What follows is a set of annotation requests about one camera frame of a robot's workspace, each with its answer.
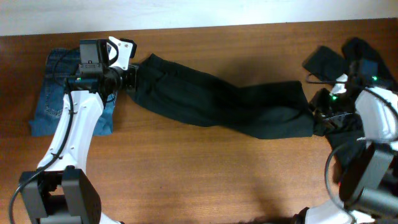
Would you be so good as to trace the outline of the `black trousers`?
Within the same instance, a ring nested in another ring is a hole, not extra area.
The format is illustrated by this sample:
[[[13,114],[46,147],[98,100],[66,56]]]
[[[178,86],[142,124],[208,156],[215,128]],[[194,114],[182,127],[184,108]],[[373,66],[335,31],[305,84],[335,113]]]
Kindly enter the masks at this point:
[[[238,88],[155,54],[138,65],[130,97],[181,123],[223,126],[258,139],[310,137],[315,124],[300,81]]]

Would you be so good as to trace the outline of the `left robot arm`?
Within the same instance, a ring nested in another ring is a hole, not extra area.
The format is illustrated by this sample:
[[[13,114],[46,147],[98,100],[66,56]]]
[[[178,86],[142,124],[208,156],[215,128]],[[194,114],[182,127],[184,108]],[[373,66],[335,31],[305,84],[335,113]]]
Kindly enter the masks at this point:
[[[100,196],[86,176],[86,162],[108,96],[137,89],[138,67],[129,63],[136,49],[133,40],[112,36],[80,41],[80,62],[64,79],[60,121],[36,170],[21,174],[9,202],[11,223],[18,195],[31,223],[115,222],[102,211]]]

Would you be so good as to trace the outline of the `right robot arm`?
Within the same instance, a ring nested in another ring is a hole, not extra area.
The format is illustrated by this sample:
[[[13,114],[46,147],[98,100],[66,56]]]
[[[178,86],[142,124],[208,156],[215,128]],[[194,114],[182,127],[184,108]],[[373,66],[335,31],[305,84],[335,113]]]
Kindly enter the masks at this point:
[[[397,94],[371,60],[354,61],[347,74],[322,89],[310,108],[334,131],[357,118],[362,136],[347,139],[329,154],[325,187],[329,200],[304,208],[292,223],[372,223],[397,220]]]

